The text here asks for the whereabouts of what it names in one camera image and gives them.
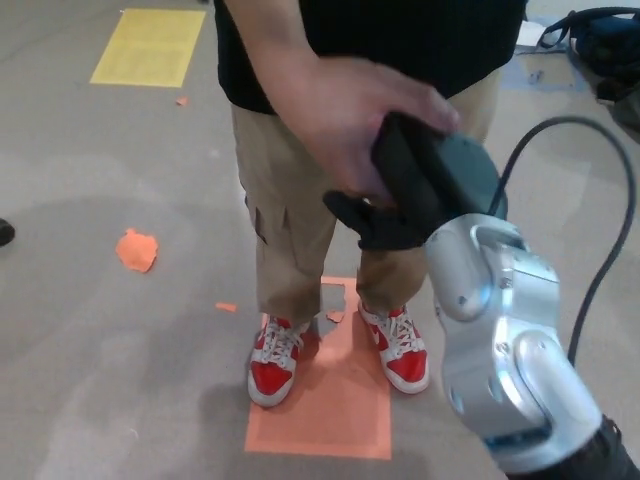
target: black bag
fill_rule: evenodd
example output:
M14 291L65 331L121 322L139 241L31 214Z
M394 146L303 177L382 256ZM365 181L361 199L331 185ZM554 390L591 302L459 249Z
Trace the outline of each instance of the black bag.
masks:
M545 36L558 30L560 38L546 43ZM596 87L598 100L613 106L613 116L620 123L640 132L640 8L573 11L548 27L538 45L553 48L567 35L578 57L603 78Z

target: pant leg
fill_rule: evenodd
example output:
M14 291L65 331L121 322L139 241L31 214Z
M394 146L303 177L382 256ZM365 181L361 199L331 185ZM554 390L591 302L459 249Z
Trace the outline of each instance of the pant leg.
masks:
M495 71L450 99L461 116L461 130L484 141L495 113L500 72ZM375 311L400 308L418 293L427 275L422 248L399 252L362 252L357 288Z
M240 182L257 234L260 311L293 324L321 310L321 277L336 220L331 182L275 116L232 108Z

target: orange paper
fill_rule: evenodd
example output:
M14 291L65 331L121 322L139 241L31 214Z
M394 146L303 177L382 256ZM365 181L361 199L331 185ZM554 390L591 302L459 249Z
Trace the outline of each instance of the orange paper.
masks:
M245 451L390 460L390 387L357 313L355 279L322 281L344 287L343 320L321 342L305 338L282 404L251 406Z
M236 311L238 310L238 306L234 305L233 303L216 303L216 308L218 310L224 310L225 312L229 313L236 313Z
M158 242L150 235L142 235L129 228L116 245L116 254L125 267L147 273L158 255Z
M331 310L327 313L327 320L331 320L333 323L340 323L344 318L344 312L336 312L335 310Z

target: black t-shirt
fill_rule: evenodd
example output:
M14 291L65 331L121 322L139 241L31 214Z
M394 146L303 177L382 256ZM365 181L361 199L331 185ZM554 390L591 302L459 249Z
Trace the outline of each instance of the black t-shirt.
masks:
M224 0L214 0L218 77L229 100L273 113ZM322 56L393 67L449 98L506 64L526 0L300 0L309 43Z

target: red and white sneaker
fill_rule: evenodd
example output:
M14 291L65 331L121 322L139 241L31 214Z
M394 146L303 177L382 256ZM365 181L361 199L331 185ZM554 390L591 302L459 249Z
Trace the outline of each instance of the red and white sneaker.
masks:
M284 400L296 373L302 334L309 324L292 328L287 320L270 317L260 332L249 364L249 396L261 407L275 407Z
M403 393L420 393L429 385L427 349L406 307L388 314L371 313L360 303L365 321L380 352L382 368Z

